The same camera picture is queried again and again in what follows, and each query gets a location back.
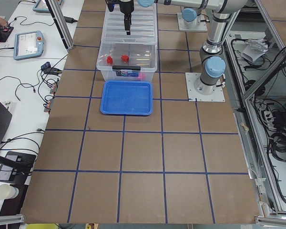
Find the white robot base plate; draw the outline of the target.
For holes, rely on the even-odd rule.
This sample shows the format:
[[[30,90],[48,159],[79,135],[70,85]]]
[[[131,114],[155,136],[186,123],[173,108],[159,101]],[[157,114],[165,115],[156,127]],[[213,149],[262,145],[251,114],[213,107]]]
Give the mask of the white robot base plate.
[[[219,78],[215,85],[208,86],[201,82],[200,73],[185,73],[188,100],[191,102],[225,102],[223,81]]]

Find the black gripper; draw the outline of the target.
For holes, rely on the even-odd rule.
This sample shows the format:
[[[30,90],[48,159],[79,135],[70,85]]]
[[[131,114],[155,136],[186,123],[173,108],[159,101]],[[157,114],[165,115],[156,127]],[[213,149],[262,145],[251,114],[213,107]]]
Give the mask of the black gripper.
[[[120,11],[124,14],[124,29],[126,35],[131,35],[131,13],[134,11],[134,0],[120,0]]]

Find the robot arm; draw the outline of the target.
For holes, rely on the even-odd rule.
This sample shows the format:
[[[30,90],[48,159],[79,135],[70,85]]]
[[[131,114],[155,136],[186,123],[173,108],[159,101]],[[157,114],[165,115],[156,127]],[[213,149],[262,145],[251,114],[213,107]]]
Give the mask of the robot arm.
[[[192,8],[184,8],[182,18],[186,22],[193,22],[197,18],[197,12]]]
[[[142,7],[150,7],[154,3],[183,6],[190,10],[209,9],[213,18],[207,39],[200,49],[202,73],[194,83],[195,90],[203,95],[211,95],[219,78],[224,74],[225,62],[219,57],[227,24],[230,21],[234,6],[228,0],[139,0]]]

